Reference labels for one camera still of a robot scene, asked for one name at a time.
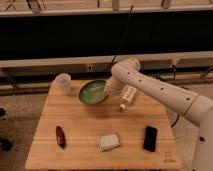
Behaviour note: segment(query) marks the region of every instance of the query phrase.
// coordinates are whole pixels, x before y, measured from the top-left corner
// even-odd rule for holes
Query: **green bowl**
[[[85,84],[79,93],[79,99],[82,103],[93,105],[104,101],[107,95],[104,92],[106,81],[95,80]]]

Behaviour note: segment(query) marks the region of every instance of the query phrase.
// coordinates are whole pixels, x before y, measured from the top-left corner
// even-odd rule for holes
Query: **wooden table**
[[[78,99],[88,81],[72,81],[72,93],[64,96],[52,83],[35,132],[27,170],[68,169],[179,169],[181,161],[167,114],[162,105],[138,92],[131,106],[119,111],[119,96],[96,106]],[[61,126],[67,139],[63,150],[56,142]],[[158,128],[156,152],[143,150],[146,125]],[[118,133],[121,147],[107,152],[99,149],[99,137]]]

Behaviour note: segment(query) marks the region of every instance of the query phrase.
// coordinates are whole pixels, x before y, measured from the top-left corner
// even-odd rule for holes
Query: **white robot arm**
[[[139,70],[140,63],[135,58],[115,64],[106,83],[107,93],[119,95],[125,84],[129,84],[200,127],[192,170],[213,171],[213,100],[147,77]]]

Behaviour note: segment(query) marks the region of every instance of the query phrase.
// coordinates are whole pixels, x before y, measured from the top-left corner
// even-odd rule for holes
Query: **chair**
[[[4,116],[5,113],[6,113],[6,111],[3,108],[0,108],[0,117]],[[4,138],[0,138],[0,144],[1,144],[2,150],[4,150],[4,151],[9,151],[13,146],[12,142],[10,142]]]

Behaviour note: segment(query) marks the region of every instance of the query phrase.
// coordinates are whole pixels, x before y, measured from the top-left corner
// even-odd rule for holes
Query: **black wall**
[[[0,59],[113,55],[128,14],[0,18]],[[213,11],[131,14],[120,54],[213,50]]]

